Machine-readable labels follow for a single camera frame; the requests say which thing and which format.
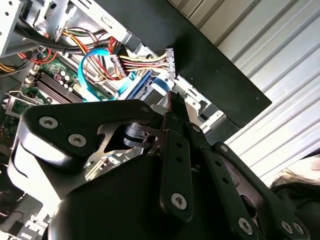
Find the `cable connector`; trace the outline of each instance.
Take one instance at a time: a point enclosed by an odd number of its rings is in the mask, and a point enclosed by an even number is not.
[[[167,48],[166,52],[166,61],[168,64],[168,73],[169,79],[174,80],[176,79],[176,64],[175,64],[175,52],[173,48]]]
[[[123,66],[122,66],[122,64],[121,64],[118,56],[112,54],[112,55],[110,55],[110,57],[111,57],[111,61],[112,61],[112,62],[115,64],[115,66],[118,68],[119,73],[120,73],[120,76],[121,76],[122,78],[127,77],[128,74],[126,73],[125,69],[123,68]]]

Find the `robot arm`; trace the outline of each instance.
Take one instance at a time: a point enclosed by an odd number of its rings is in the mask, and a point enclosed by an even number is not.
[[[164,116],[139,100],[23,114],[8,174],[56,208],[48,239],[310,239],[227,145],[208,144],[184,99],[168,97]],[[142,154],[85,181],[88,161],[133,148]]]

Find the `black cable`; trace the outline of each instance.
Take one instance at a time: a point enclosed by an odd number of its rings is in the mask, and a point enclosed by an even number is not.
[[[89,30],[83,28],[83,27],[69,27],[68,30],[72,31],[72,35],[76,36],[76,37],[90,37],[90,33],[97,36],[97,35],[101,35],[101,34],[105,34],[107,31],[104,29],[101,29],[99,31],[95,31],[95,32],[88,32]]]
[[[28,39],[30,42],[33,42],[35,44],[38,44],[42,47],[45,47],[45,48],[48,48],[48,49],[51,49],[54,51],[69,53],[69,54],[82,54],[82,51],[80,50],[80,48],[78,46],[64,45],[64,44],[55,42],[53,40],[47,39],[42,35],[41,35],[41,37],[36,37],[34,35],[30,35],[30,34],[24,32],[22,29],[20,29],[19,26],[15,26],[14,32],[19,34],[20,36]],[[92,49],[92,48],[105,48],[105,47],[108,47],[108,45],[109,45],[109,40],[104,39],[104,40],[98,41],[98,43],[93,42],[90,44],[86,44],[85,46],[88,49]]]
[[[34,51],[32,52],[31,57],[32,57],[32,58],[35,58],[35,57],[37,57],[39,54],[40,54],[40,52],[38,52],[37,50],[34,50]],[[19,72],[27,69],[31,64],[32,64],[31,61],[26,61],[26,62],[22,63],[21,65],[19,65],[19,66],[17,66],[17,67],[11,66],[12,68],[15,68],[15,70],[12,71],[12,72],[5,72],[5,73],[3,73],[3,74],[0,74],[0,78],[2,78],[2,77],[8,77],[8,76],[11,76],[11,75],[13,75],[13,74],[17,74],[17,73],[19,73]]]

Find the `bolt head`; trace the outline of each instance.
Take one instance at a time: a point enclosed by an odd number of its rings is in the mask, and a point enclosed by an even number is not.
[[[224,145],[222,145],[221,147],[220,147],[224,152],[228,152],[228,148],[226,147],[226,146],[224,146]]]
[[[82,148],[87,144],[87,140],[80,134],[72,134],[68,137],[68,141],[72,146]]]
[[[43,116],[39,119],[39,124],[46,129],[55,129],[58,127],[58,121],[51,116]]]
[[[281,221],[282,227],[290,234],[293,234],[294,231],[292,230],[292,227],[286,222],[286,221]]]
[[[180,193],[174,193],[171,196],[171,202],[180,210],[185,210],[187,208],[187,200]]]
[[[305,231],[302,229],[302,227],[298,223],[293,222],[293,226],[300,234],[302,234],[302,235],[305,234]]]
[[[146,113],[150,112],[149,108],[147,108],[146,106],[142,106],[141,109]]]
[[[192,125],[192,128],[194,129],[194,130],[196,130],[198,133],[201,131],[201,129],[197,126],[197,125]]]
[[[254,233],[252,226],[250,225],[250,223],[248,222],[248,220],[246,220],[243,217],[240,217],[238,220],[239,226],[240,228],[248,235],[252,235]]]

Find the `white corrugated surface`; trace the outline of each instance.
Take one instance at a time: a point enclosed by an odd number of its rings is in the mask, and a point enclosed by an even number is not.
[[[320,147],[320,0],[172,0],[273,104],[226,143],[262,180]]]

